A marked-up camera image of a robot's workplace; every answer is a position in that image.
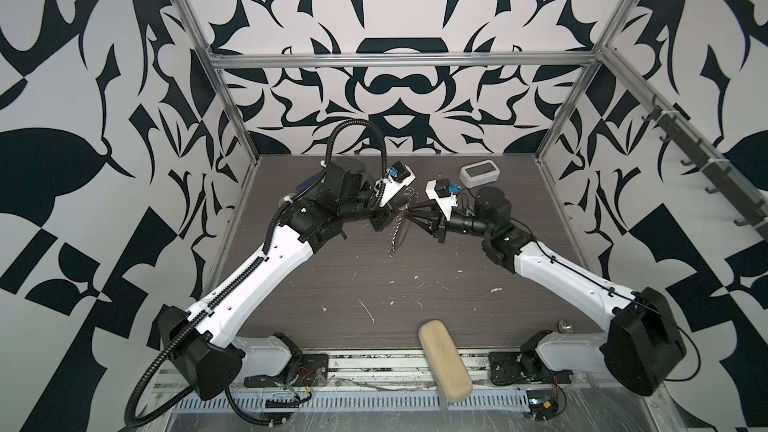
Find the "small circuit board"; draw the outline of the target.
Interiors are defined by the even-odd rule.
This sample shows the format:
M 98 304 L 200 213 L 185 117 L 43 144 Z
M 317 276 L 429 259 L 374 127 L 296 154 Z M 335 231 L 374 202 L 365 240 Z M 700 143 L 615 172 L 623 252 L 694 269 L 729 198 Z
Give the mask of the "small circuit board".
M 562 415 L 568 405 L 566 392 L 559 387 L 552 390 L 528 390 L 528 416 L 537 422 L 549 422 Z
M 313 394 L 310 388 L 306 389 L 303 396 L 294 395 L 291 398 L 288 397 L 275 397 L 266 399 L 264 402 L 265 409 L 288 409 L 299 408 L 301 405 L 309 402 L 313 398 Z

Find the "small circuit board left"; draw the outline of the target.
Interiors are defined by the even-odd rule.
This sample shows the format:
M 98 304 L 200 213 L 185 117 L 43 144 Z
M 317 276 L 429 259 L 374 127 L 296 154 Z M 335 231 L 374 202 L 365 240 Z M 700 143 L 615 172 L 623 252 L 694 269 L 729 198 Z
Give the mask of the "small circuit board left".
M 310 388 L 306 389 L 303 396 L 294 395 L 291 398 L 288 397 L 275 397 L 266 399 L 264 402 L 265 409 L 288 409 L 299 408 L 301 405 L 309 402 L 313 398 L 313 394 Z

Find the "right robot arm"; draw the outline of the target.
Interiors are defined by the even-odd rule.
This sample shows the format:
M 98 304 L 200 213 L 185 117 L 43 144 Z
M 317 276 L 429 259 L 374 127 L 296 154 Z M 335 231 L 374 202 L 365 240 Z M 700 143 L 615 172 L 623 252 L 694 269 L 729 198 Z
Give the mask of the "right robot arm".
M 539 367 L 609 375 L 629 391 L 650 396 L 685 358 L 684 333 L 661 292 L 633 290 L 556 254 L 512 217 L 500 189 L 481 188 L 472 209 L 432 192 L 405 215 L 439 242 L 448 233 L 480 238 L 491 262 L 548 289 L 599 327 L 593 334 L 539 333 L 528 343 Z

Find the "white digital clock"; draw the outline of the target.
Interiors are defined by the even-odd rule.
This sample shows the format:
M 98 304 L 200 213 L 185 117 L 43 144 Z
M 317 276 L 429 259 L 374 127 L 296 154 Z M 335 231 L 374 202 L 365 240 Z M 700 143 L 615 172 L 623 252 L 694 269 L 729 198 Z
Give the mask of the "white digital clock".
M 462 167 L 459 178 L 466 188 L 477 188 L 495 182 L 500 173 L 499 167 L 488 159 Z

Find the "black wall hook rail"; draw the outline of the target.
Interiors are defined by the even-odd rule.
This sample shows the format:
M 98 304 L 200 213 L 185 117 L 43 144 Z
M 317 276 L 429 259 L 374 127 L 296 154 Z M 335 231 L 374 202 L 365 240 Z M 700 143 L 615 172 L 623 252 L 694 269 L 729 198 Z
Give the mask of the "black wall hook rail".
M 767 241 L 767 198 L 751 181 L 699 132 L 679 111 L 666 109 L 654 94 L 652 109 L 644 122 L 655 122 L 663 131 L 663 143 L 674 143 L 685 155 L 684 167 L 702 173 L 710 182 L 705 191 L 722 195 L 740 214 L 734 220 L 737 227 L 751 227 L 764 242 Z

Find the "blue book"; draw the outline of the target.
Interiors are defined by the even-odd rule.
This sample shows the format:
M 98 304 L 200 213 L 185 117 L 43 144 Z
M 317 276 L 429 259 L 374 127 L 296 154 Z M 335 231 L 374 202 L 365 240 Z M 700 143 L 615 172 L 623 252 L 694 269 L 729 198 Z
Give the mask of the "blue book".
M 326 175 L 326 171 L 321 170 L 320 172 L 314 174 L 310 178 L 304 180 L 296 187 L 296 193 L 298 195 L 301 195 L 310 191 L 313 187 L 317 186 L 322 182 L 325 175 Z

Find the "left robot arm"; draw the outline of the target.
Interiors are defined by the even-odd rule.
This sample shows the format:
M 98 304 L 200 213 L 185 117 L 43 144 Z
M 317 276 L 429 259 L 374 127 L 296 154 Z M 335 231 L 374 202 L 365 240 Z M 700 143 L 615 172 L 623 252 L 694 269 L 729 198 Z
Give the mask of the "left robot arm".
M 292 344 L 277 336 L 261 340 L 258 353 L 238 347 L 237 334 L 270 293 L 347 222 L 367 220 L 385 229 L 406 202 L 413 171 L 397 161 L 375 178 L 351 158 L 326 159 L 320 172 L 284 198 L 271 219 L 264 243 L 212 292 L 187 309 L 171 307 L 158 319 L 168 361 L 199 398 L 223 392 L 245 365 L 264 365 L 281 354 L 267 374 L 281 373 L 294 354 Z

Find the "beige glasses case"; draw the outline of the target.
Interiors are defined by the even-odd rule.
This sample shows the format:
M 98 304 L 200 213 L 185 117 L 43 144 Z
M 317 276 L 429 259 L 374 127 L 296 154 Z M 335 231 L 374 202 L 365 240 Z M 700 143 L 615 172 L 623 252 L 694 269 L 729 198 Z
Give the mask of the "beige glasses case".
M 440 320 L 424 323 L 418 337 L 442 397 L 452 403 L 468 398 L 473 382 L 444 323 Z

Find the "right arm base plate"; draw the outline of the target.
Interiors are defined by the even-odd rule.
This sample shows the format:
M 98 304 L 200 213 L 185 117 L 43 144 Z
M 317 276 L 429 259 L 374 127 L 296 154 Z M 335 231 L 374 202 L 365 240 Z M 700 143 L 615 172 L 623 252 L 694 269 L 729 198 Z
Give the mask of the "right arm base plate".
M 558 380 L 534 352 L 500 352 L 488 354 L 489 378 L 498 387 L 518 384 L 553 384 Z

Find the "small silver knob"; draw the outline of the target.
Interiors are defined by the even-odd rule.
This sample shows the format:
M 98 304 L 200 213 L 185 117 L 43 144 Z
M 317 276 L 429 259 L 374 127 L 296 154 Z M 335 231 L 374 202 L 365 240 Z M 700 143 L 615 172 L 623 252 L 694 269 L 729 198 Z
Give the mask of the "small silver knob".
M 572 325 L 566 320 L 559 320 L 557 323 L 557 329 L 560 334 L 568 335 L 573 333 Z

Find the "small circuit board right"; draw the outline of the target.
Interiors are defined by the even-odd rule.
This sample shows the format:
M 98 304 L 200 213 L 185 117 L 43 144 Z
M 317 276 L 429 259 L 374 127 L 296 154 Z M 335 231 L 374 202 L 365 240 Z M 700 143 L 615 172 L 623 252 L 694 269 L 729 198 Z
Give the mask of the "small circuit board right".
M 549 422 L 562 415 L 568 405 L 566 392 L 559 387 L 552 390 L 528 390 L 528 416 L 537 422 Z

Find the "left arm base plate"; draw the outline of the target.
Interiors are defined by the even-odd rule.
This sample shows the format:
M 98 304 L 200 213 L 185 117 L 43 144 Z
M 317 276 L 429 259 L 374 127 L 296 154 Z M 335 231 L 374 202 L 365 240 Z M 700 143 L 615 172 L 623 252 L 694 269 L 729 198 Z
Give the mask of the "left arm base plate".
M 329 366 L 329 355 L 324 353 L 303 354 L 292 358 L 276 376 L 255 375 L 244 379 L 246 388 L 267 388 L 284 386 L 312 386 L 316 381 L 325 380 Z

